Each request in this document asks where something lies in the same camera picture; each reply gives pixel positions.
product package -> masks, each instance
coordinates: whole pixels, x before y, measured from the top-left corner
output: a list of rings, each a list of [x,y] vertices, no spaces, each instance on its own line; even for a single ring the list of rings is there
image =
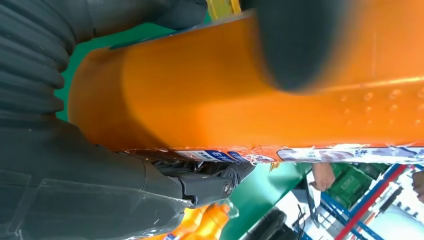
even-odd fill
[[[424,1],[349,2],[314,67],[296,68],[313,54],[279,57],[321,38],[283,45],[266,31],[282,23],[258,30],[252,13],[95,50],[69,119],[94,144],[153,160],[422,163]],[[286,88],[307,70],[313,81]]]

plastic wrap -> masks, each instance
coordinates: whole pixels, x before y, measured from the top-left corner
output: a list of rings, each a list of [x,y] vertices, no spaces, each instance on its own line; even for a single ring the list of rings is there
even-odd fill
[[[126,150],[147,159],[188,159],[229,163],[424,163],[424,147],[411,145],[336,144],[328,147],[217,147]]]
[[[155,235],[170,219],[146,218],[152,202],[177,212],[190,201],[139,189],[44,179],[31,185],[30,175],[0,170],[0,238],[122,240]],[[141,225],[151,226],[140,231]]]

black cable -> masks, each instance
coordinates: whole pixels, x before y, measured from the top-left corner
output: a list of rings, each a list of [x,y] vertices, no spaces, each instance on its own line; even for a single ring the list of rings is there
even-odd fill
[[[302,238],[302,236],[304,235],[306,222],[305,222],[305,213],[302,211],[301,206],[298,204],[297,207],[299,208],[299,214],[297,216],[296,222],[294,223],[294,227],[296,229],[299,229],[299,232],[297,233],[296,239],[300,240]]]

green floor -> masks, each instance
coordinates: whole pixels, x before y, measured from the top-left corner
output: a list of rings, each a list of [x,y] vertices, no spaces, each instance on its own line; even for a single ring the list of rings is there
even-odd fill
[[[66,109],[69,87],[74,72],[84,56],[91,50],[170,32],[166,28],[153,24],[143,24],[125,32],[78,45],[70,60],[69,68],[63,73],[66,80],[65,87],[56,91],[56,95],[64,100]],[[57,116],[63,120],[68,119],[66,111],[59,112]],[[307,165],[296,166],[293,163],[285,163],[269,173],[269,165],[258,165],[255,171],[235,189],[231,196],[231,200],[239,208],[240,214],[238,218],[232,219],[227,224],[222,232],[221,240],[236,240],[241,237],[282,196],[297,185],[307,167]]]

printed label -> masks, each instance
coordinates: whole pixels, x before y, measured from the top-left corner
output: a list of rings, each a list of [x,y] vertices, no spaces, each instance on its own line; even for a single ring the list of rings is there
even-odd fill
[[[228,154],[232,157],[232,158],[234,158],[234,159],[236,159],[237,161],[239,161],[240,163],[242,163],[242,162],[248,162],[248,160],[246,160],[244,157],[242,157],[238,152],[236,152],[236,151],[229,151],[228,152]]]
[[[361,162],[381,162],[380,157],[421,162],[424,160],[424,147],[288,148],[279,150],[277,154],[284,162],[349,162],[357,158],[366,158]]]
[[[250,162],[275,162],[275,160],[272,157],[259,155],[259,154],[247,154],[244,156],[247,160]]]
[[[229,157],[227,154],[216,150],[191,150],[191,151],[176,151],[177,154],[198,161],[205,162],[228,162],[234,163],[236,160]]]
[[[166,237],[163,240],[178,240],[179,237],[175,236],[172,233],[169,233],[168,235],[166,235]]]

